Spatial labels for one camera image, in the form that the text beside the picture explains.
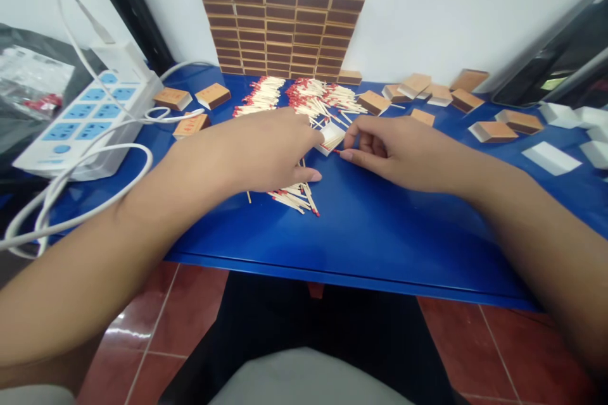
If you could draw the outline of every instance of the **charger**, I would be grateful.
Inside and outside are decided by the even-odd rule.
[[[150,70],[132,42],[105,43],[97,41],[91,46],[97,57],[121,82],[145,84],[156,74]]]

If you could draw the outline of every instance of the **white power strip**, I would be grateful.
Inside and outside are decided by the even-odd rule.
[[[163,89],[163,84],[155,74],[146,83],[121,82],[116,74],[109,70],[99,77],[114,98],[136,118],[142,117],[153,107],[152,97]],[[125,120],[129,120],[127,114],[93,81],[61,116],[19,155],[13,166],[38,176],[56,177],[81,158],[91,141],[99,134]],[[142,125],[132,122],[119,127],[97,141],[90,151],[133,142]],[[82,181],[111,176],[118,170],[127,151],[128,149],[117,149],[91,157],[76,168],[70,178]]]

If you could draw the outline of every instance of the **left hand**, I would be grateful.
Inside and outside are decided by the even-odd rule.
[[[215,182],[228,196],[272,191],[321,180],[317,170],[297,164],[323,140],[310,128],[308,116],[276,109],[219,123],[178,141],[159,168],[170,171],[170,179],[185,189]]]

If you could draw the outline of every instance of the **power cord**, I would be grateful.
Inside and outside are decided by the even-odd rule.
[[[80,0],[75,0],[75,1],[78,4],[78,6],[80,7],[80,9],[82,10],[82,12],[85,14],[85,16],[89,19],[91,25],[93,26],[93,29],[95,30],[95,32],[97,33],[99,38],[106,44],[113,44],[115,41],[114,41],[113,37],[108,33],[108,31],[104,28],[104,26],[102,26],[95,19],[95,17],[93,17],[93,15],[89,12],[89,10],[82,4],[82,2],[80,2]],[[164,124],[177,123],[183,119],[196,117],[196,116],[202,114],[203,112],[205,112],[205,110],[201,108],[201,109],[196,109],[195,111],[193,111],[192,113],[190,113],[188,115],[167,118],[167,116],[170,114],[171,110],[168,108],[164,108],[164,107],[162,107],[162,108],[157,107],[157,108],[149,109],[147,112],[145,112],[145,114],[142,118],[136,118],[127,108],[125,108],[122,104],[120,104],[116,100],[116,98],[114,98],[114,95],[104,85],[104,83],[98,77],[97,73],[92,69],[89,62],[86,60],[84,53],[80,50],[80,47],[76,43],[75,37],[72,34],[72,31],[70,30],[70,27],[68,26],[68,23],[65,19],[65,16],[63,13],[63,5],[61,3],[61,0],[57,0],[57,7],[58,7],[59,14],[61,16],[61,23],[63,25],[63,29],[64,29],[72,47],[74,48],[74,51],[76,52],[76,55],[78,56],[79,60],[82,62],[82,64],[87,69],[87,71],[89,72],[91,77],[95,80],[95,82],[101,86],[101,88],[104,90],[106,95],[112,100],[112,102],[115,103],[129,117],[129,120],[126,120],[122,123],[114,125],[113,127],[109,128],[108,130],[105,130],[101,135],[97,136],[93,141],[91,141],[91,143],[89,144],[87,149],[82,153],[82,155],[78,158],[78,160],[76,160],[76,162],[72,163],[71,165],[67,166],[63,172],[61,172],[57,177],[52,179],[52,181],[50,181],[48,187],[44,191],[42,191],[38,196],[36,196],[33,200],[31,200],[15,216],[15,218],[8,225],[8,228],[6,229],[6,234],[4,236],[4,240],[0,242],[0,250],[7,249],[11,253],[13,253],[21,258],[26,258],[26,259],[35,259],[35,258],[38,258],[40,255],[44,254],[44,251],[48,247],[48,236],[57,234],[59,232],[62,232],[62,231],[68,230],[70,228],[76,227],[77,225],[80,225],[84,221],[86,221],[86,220],[92,218],[93,216],[97,215],[98,213],[104,211],[106,208],[110,207],[112,204],[117,202],[119,199],[123,198],[123,196],[126,195],[126,193],[128,193],[128,191],[130,191],[131,188],[133,188],[133,186],[135,186],[135,184],[138,183],[152,167],[152,162],[153,162],[152,152],[146,146],[142,146],[141,144],[135,144],[135,143],[116,144],[114,146],[100,147],[94,151],[91,151],[91,149],[95,146],[95,144],[97,144],[102,138],[105,138],[108,134],[111,134],[116,129],[123,127],[125,125],[128,125],[130,123],[137,122],[137,123],[142,123],[144,125],[151,125],[154,123],[164,123]],[[195,65],[195,64],[201,64],[201,65],[206,65],[206,66],[213,65],[204,60],[185,61],[185,62],[179,63],[179,64],[173,66],[172,68],[170,68],[169,70],[167,70],[160,77],[160,80],[164,81],[167,77],[169,77],[171,74],[173,74],[180,68],[183,68],[184,66]],[[161,113],[158,116],[156,116],[156,117],[151,116],[152,113],[157,113],[159,111],[161,111]],[[142,167],[141,171],[139,172],[139,174],[133,180],[131,180],[131,182],[129,182],[120,192],[116,193],[113,197],[111,197],[109,200],[107,200],[106,202],[104,202],[103,204],[98,206],[97,208],[94,208],[94,209],[88,211],[87,213],[84,213],[83,215],[72,218],[71,220],[67,220],[67,221],[64,221],[63,223],[58,223],[56,225],[49,226],[49,214],[50,214],[51,208],[53,207],[53,205],[55,204],[55,202],[57,201],[57,199],[63,192],[63,189],[66,187],[71,174],[74,172],[74,170],[78,166],[80,166],[83,162],[87,161],[89,158],[91,158],[93,156],[96,156],[99,153],[117,150],[117,149],[132,149],[132,148],[141,150],[146,155],[146,162],[145,162],[144,166]],[[25,220],[40,205],[42,205],[42,208],[36,219],[36,223],[34,225],[34,231],[27,233],[27,234],[18,235],[18,233],[21,229],[21,226],[23,225]],[[35,256],[18,248],[18,246],[26,244],[28,242],[32,242],[36,239],[39,239],[40,242],[39,242],[38,252]]]

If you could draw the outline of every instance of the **red tile floor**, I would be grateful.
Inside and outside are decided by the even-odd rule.
[[[162,263],[112,323],[80,405],[152,405],[215,321],[226,271]],[[320,297],[322,286],[310,285]],[[590,404],[593,384],[549,317],[419,298],[452,385],[472,405]]]

